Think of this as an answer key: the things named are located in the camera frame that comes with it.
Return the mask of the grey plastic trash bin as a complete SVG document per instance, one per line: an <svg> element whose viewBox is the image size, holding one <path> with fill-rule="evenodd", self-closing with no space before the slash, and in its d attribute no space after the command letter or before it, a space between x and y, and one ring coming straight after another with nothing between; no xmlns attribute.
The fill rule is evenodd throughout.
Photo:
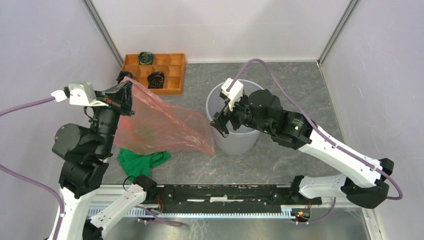
<svg viewBox="0 0 424 240"><path fill-rule="evenodd" d="M222 85L220 83L211 90L206 100L206 115L209 121L213 120L215 113L220 113L226 106L224 99L220 97ZM227 122L227 137L223 137L221 133L211 128L216 145L226 154L241 155L248 152L257 141L260 132L258 130L241 125L240 128L234 130L231 122Z"/></svg>

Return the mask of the red plastic trash bag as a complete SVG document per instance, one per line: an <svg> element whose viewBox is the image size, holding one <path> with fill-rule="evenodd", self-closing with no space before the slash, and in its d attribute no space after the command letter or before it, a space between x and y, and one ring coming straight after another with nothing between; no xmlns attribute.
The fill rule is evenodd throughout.
<svg viewBox="0 0 424 240"><path fill-rule="evenodd" d="M208 119L189 108L163 101L158 95L129 77L134 115L119 119L113 144L136 154L163 151L198 151L215 154L214 137Z"/></svg>

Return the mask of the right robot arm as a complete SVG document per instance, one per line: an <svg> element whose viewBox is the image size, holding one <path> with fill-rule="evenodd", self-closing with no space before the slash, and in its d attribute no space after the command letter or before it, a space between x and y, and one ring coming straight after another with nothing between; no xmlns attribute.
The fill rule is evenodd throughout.
<svg viewBox="0 0 424 240"><path fill-rule="evenodd" d="M288 191L293 203L320 197L346 198L359 207L374 209L389 198L386 180L394 168L390 159L372 159L352 150L301 113L285 110L267 89L239 93L237 101L224 90L219 96L224 106L210 124L223 137L230 129L251 128L269 135L280 146L311 155L339 171L334 176L296 176Z"/></svg>

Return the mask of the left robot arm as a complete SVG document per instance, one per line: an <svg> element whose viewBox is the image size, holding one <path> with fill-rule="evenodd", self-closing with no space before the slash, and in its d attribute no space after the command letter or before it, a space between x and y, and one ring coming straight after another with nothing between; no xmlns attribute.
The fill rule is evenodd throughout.
<svg viewBox="0 0 424 240"><path fill-rule="evenodd" d="M55 134L52 152L64 163L58 181L62 203L50 239L102 240L130 210L156 200L156 182L140 175L108 207L87 216L109 167L119 119L134 114L132 88L130 80L101 91L90 82L72 83L51 94L57 102L69 100L71 105L92 108L93 115L89 127L67 123Z"/></svg>

